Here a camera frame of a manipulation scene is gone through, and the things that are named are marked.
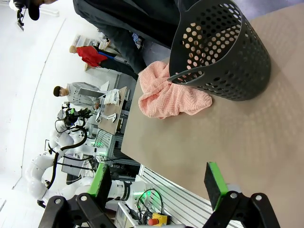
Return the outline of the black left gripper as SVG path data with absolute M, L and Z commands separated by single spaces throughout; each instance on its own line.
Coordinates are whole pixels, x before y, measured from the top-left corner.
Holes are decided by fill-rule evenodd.
M 63 119 L 63 122 L 65 126 L 73 126 L 78 119 L 89 119 L 93 114 L 91 113 L 91 110 L 88 108 L 86 109 L 80 109 L 79 111 L 76 111 L 74 108 L 68 108 L 65 111 L 65 117 Z

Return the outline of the right gripper black green right finger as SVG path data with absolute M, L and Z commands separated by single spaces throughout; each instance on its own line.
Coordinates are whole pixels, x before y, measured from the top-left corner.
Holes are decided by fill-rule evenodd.
M 204 184 L 213 210 L 205 228 L 226 228 L 232 220 L 244 228 L 280 227 L 267 195 L 254 193 L 247 197 L 229 187 L 215 162 L 207 162 Z

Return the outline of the right gripper black green left finger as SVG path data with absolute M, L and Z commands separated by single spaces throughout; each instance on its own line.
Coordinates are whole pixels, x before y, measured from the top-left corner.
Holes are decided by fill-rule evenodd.
M 114 228 L 104 212 L 112 185 L 108 165 L 99 165 L 90 189 L 66 199 L 53 196 L 48 200 L 40 228 L 74 228 L 87 223 L 90 228 Z

